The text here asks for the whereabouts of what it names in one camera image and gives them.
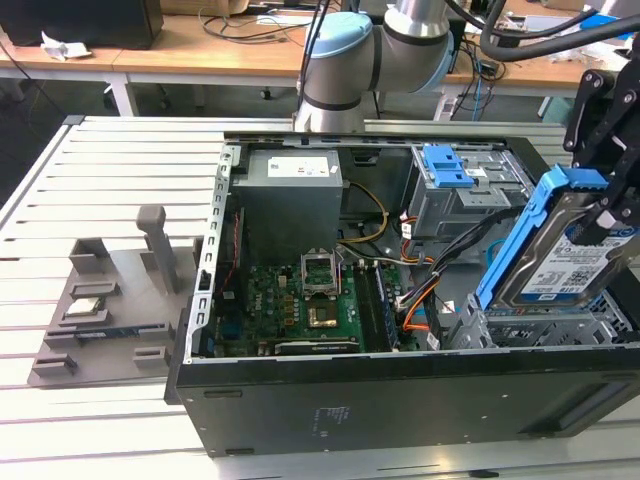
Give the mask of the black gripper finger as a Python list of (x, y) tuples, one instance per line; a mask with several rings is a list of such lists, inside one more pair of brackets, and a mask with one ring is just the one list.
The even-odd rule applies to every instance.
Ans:
[(639, 226), (639, 149), (628, 148), (613, 173), (603, 197), (581, 220), (582, 245), (602, 242), (617, 222)]
[(589, 161), (580, 157), (580, 153), (611, 106), (616, 78), (616, 73), (600, 69), (588, 69), (582, 75), (563, 140), (564, 150), (572, 154), (572, 163), (579, 163), (582, 168), (613, 167), (609, 155), (614, 154), (617, 147), (611, 140), (605, 140)]

